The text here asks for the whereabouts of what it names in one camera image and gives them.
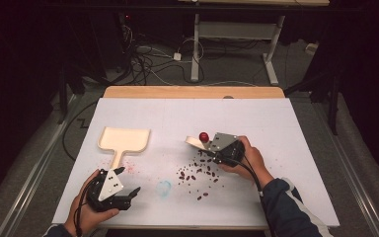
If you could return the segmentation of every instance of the stain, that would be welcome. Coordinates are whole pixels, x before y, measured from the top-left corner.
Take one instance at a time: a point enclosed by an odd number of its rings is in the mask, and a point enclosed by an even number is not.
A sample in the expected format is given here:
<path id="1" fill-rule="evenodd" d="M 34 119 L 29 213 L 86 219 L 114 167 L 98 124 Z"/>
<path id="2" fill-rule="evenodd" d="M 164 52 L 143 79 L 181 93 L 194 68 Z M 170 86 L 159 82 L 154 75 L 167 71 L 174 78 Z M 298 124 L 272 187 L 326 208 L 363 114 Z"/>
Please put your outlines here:
<path id="1" fill-rule="evenodd" d="M 128 173 L 128 174 L 134 174 L 135 172 L 135 164 L 132 163 L 132 162 L 129 162 L 129 161 L 125 161 L 123 163 L 124 165 L 124 168 L 125 168 L 125 171 Z"/>
<path id="2" fill-rule="evenodd" d="M 166 198 L 171 191 L 172 185 L 168 181 L 161 181 L 156 186 L 156 194 L 161 198 Z"/>

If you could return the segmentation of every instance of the red object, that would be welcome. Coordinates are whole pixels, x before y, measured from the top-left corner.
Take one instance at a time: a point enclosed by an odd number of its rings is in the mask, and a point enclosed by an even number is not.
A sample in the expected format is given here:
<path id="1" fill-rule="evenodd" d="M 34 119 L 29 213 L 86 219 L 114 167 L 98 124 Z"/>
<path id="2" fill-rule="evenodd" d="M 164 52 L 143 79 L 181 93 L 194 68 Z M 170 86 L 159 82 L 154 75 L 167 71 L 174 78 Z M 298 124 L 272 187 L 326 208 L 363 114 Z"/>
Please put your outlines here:
<path id="1" fill-rule="evenodd" d="M 202 142 L 202 143 L 207 143 L 208 141 L 210 141 L 210 138 L 208 137 L 208 134 L 207 132 L 202 132 L 199 134 L 199 140 Z"/>

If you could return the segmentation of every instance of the table leg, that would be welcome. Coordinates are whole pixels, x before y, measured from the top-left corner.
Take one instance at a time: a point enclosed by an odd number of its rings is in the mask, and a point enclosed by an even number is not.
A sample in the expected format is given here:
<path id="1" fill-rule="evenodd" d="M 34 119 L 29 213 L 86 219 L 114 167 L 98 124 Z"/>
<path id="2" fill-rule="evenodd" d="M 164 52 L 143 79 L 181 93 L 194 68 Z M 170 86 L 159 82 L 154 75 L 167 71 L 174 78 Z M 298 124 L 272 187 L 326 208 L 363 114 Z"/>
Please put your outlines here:
<path id="1" fill-rule="evenodd" d="M 198 81 L 198 41 L 199 41 L 199 14 L 195 14 L 195 20 L 193 25 L 193 53 L 192 53 L 192 67 L 190 71 L 190 80 L 192 82 Z"/>
<path id="2" fill-rule="evenodd" d="M 268 53 L 264 53 L 263 59 L 265 64 L 266 73 L 269 78 L 269 82 L 272 86 L 278 85 L 278 80 L 276 78 L 275 70 L 272 66 L 272 56 L 273 52 L 275 51 L 276 44 L 278 43 L 279 34 L 281 33 L 282 24 L 284 23 L 285 16 L 280 16 L 278 18 L 278 23 L 275 26 L 275 29 L 273 31 L 272 39 L 270 42 L 270 49 Z"/>

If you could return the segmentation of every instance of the white table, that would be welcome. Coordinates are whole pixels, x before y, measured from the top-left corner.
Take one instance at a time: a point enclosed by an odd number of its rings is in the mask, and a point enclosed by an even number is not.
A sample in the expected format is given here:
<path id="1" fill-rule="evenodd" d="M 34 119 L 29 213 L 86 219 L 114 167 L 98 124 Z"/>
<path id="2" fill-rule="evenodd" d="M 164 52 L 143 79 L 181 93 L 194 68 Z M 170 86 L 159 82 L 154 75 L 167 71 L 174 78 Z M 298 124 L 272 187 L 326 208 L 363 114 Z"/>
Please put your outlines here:
<path id="1" fill-rule="evenodd" d="M 261 98 L 261 92 L 266 91 L 272 99 L 237 99 L 256 94 Z M 125 98 L 130 93 L 135 96 Z M 196 94 L 201 98 L 216 95 L 212 97 L 236 99 L 192 99 Z M 306 206 L 327 225 L 338 226 L 295 113 L 281 95 L 279 88 L 108 88 L 98 103 L 52 222 L 64 222 L 71 200 L 95 169 L 109 168 L 113 154 L 99 149 L 97 142 L 104 127 L 111 126 L 147 128 L 151 135 L 145 151 L 123 157 L 125 171 L 119 175 L 126 192 L 139 186 L 140 193 L 128 211 L 102 227 L 267 229 L 254 184 L 218 170 L 208 157 L 200 157 L 196 149 L 184 143 L 188 135 L 198 136 L 201 131 L 211 137 L 215 132 L 247 135 L 262 151 L 271 173 L 290 178 Z M 214 177 L 204 173 L 207 166 Z M 196 179 L 181 180 L 181 172 Z"/>

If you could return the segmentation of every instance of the desk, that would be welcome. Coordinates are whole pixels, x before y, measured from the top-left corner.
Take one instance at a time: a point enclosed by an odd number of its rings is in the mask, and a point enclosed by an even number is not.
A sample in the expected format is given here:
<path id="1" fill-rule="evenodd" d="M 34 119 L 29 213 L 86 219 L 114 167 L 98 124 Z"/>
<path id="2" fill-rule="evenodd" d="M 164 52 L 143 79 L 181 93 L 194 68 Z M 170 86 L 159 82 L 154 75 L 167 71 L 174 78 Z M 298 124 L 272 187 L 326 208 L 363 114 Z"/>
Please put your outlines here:
<path id="1" fill-rule="evenodd" d="M 180 0 L 183 2 L 193 2 L 191 0 Z M 250 5 L 300 5 L 301 7 L 328 6 L 329 0 L 199 0 L 201 3 L 218 4 L 250 4 Z M 247 40 L 271 40 L 268 53 L 263 54 L 264 66 L 272 86 L 278 85 L 275 70 L 272 66 L 272 56 L 278 43 L 279 34 L 282 30 L 285 16 L 279 16 L 276 24 L 257 24 L 257 23 L 223 23 L 223 22 L 202 22 L 199 14 L 195 14 L 194 33 L 193 33 L 193 53 L 191 67 L 191 81 L 198 81 L 199 38 L 220 38 L 220 39 L 247 39 Z"/>
<path id="2" fill-rule="evenodd" d="M 229 96 L 235 99 L 222 99 Z M 78 184 L 96 168 L 108 169 L 113 155 L 97 147 L 105 126 L 150 128 L 151 135 L 145 151 L 124 156 L 125 171 L 119 175 L 126 193 L 138 185 L 139 195 L 130 210 L 102 227 L 267 229 L 253 184 L 213 163 L 208 166 L 216 174 L 214 179 L 193 170 L 195 163 L 207 164 L 207 158 L 200 161 L 203 158 L 184 140 L 200 131 L 248 135 L 276 177 L 290 177 L 312 212 L 330 226 L 339 225 L 289 100 L 279 88 L 240 87 L 108 88 L 96 108 L 54 223 L 66 218 Z M 180 180 L 181 171 L 196 179 Z"/>

